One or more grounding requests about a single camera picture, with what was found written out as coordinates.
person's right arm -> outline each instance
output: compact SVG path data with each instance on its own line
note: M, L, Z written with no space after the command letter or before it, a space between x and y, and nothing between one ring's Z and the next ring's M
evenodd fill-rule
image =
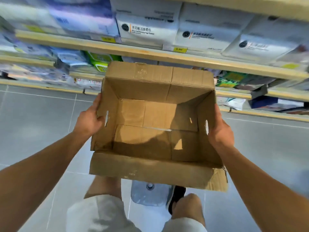
M234 147L234 134L215 105L209 141L221 157L243 202L263 232L309 231L309 201L273 179Z

white shorts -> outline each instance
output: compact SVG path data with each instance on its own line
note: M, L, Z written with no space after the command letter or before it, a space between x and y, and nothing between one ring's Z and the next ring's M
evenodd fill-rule
M125 215L123 202L111 195L98 195L75 203L67 211L67 232L141 232ZM165 223L162 232L207 232L191 218Z

open cardboard box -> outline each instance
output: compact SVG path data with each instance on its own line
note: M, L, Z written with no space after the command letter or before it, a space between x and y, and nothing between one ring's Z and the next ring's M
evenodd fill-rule
M211 72L111 62L97 110L108 120L92 137L90 174L226 191L206 133L214 104Z

gray plastic stool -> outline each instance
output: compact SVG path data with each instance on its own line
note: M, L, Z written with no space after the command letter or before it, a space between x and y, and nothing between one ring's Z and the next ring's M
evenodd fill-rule
M172 196L173 186L132 181L131 199L145 206L165 206Z

black shoe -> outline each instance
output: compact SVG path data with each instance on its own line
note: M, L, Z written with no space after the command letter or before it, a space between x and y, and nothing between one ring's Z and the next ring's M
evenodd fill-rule
M172 206L173 203L177 203L181 198L184 197L184 194L186 193L185 187L180 186L174 186L173 193L170 197L170 200L167 203L168 212L172 215Z

